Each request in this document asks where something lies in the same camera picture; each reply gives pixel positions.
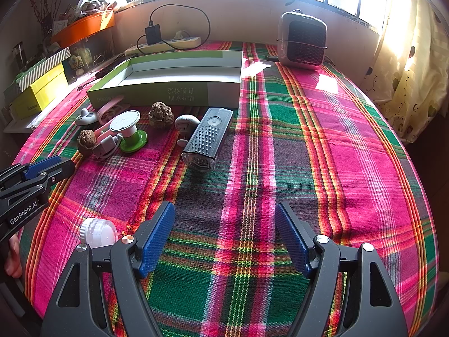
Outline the person's hand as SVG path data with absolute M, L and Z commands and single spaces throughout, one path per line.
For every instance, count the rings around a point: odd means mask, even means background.
M 4 264 L 4 270 L 7 275 L 12 276 L 12 278 L 20 278 L 20 276 L 22 276 L 23 269 L 20 263 L 20 240 L 17 234 L 14 234 L 9 240 L 9 251 Z

